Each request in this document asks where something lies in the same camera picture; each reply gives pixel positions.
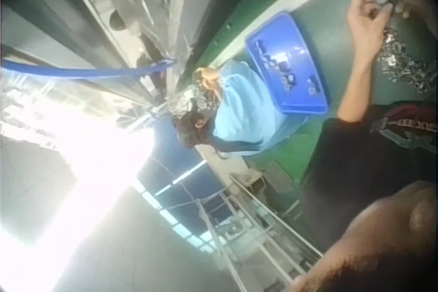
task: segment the blue plastic crate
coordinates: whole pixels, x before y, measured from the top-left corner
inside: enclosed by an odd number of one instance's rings
[[[283,113],[325,114],[326,94],[294,19],[280,12],[246,39],[246,49]]]

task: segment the light blue shirt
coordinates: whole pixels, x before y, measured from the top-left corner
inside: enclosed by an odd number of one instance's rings
[[[295,133],[306,114],[283,114],[274,105],[263,79],[247,63],[228,61],[220,69],[223,99],[213,135],[226,142],[259,143],[258,150],[233,152],[255,155]]]

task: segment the black shirt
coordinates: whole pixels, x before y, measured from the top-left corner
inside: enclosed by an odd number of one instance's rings
[[[436,182],[436,103],[372,105],[360,124],[327,120],[306,169],[303,215],[323,248],[374,201]]]

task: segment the worker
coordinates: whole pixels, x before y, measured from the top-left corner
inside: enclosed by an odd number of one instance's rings
[[[109,16],[109,25],[114,31],[126,30],[126,24],[123,22],[117,10],[114,10]],[[136,66],[138,68],[149,66],[152,63],[159,62],[164,59],[159,49],[154,45],[153,41],[146,35],[140,34],[139,36],[142,44],[144,45],[144,53],[142,53],[136,61]],[[152,84],[155,86],[157,91],[162,95],[166,95],[166,71],[154,72],[149,75]]]
[[[351,1],[352,71],[302,182],[304,218],[327,251],[293,292],[437,291],[436,101],[370,106],[391,13],[419,16],[435,34],[437,7],[394,5]]]
[[[201,68],[197,73],[219,106],[211,118],[194,106],[174,121],[188,148],[206,144],[220,154],[254,155],[289,137],[307,121],[304,114],[282,114],[262,78],[245,62],[230,60],[218,70]]]

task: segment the blue pipe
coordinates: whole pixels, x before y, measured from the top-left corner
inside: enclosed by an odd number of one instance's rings
[[[39,75],[43,77],[61,79],[111,79],[120,77],[132,77],[150,75],[161,72],[175,64],[174,59],[163,59],[151,66],[144,68],[53,68],[50,66],[34,66],[22,63],[1,61],[1,67],[6,70],[24,73],[27,75]]]

